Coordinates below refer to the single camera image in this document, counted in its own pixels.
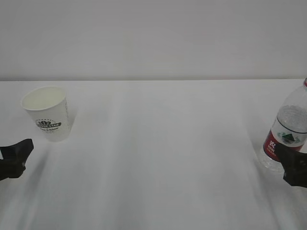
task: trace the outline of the red label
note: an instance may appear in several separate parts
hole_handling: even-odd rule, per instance
[[[266,140],[265,140],[265,142],[264,142],[263,150],[264,150],[265,154],[267,154],[270,158],[272,158],[275,161],[280,162],[278,157],[275,154],[275,145],[277,143],[280,143],[280,142],[278,142],[275,139],[275,137],[272,134],[272,131],[270,131]],[[303,145],[298,146],[298,147],[290,147],[290,148],[295,150],[295,151],[300,151],[302,147],[303,147]]]

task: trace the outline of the plastic water bottle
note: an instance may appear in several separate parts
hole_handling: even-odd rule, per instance
[[[307,140],[307,78],[293,91],[279,109],[275,122],[260,151],[259,161],[272,171],[283,167],[274,153],[276,143],[300,151]]]

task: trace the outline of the cup rim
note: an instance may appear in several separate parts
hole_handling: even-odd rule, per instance
[[[58,89],[61,89],[63,92],[64,92],[64,97],[62,100],[60,100],[60,102],[58,102],[57,104],[53,105],[53,106],[49,106],[49,107],[46,107],[46,108],[42,108],[42,109],[29,109],[29,108],[26,108],[24,107],[23,105],[23,102],[24,102],[24,99],[29,96],[30,94],[32,94],[33,92],[37,91],[37,90],[41,90],[41,89],[44,89],[44,88],[58,88]],[[36,89],[33,89],[31,90],[30,92],[28,92],[23,98],[22,100],[20,101],[20,104],[21,104],[21,107],[27,111],[43,111],[43,110],[47,110],[47,109],[51,109],[59,104],[61,104],[64,100],[66,99],[66,91],[60,87],[60,86],[56,86],[56,85],[49,85],[49,86],[43,86],[43,87],[39,87],[39,88],[36,88]]]

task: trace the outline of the water bottle label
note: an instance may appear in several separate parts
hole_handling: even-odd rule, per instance
[[[281,143],[295,151],[300,151],[307,139],[307,133],[294,132],[284,127],[276,118],[264,145],[264,152],[273,160],[279,161],[275,154],[275,145]]]

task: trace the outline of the white wall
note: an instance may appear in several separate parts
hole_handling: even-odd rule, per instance
[[[307,75],[307,0],[0,0],[0,79]]]

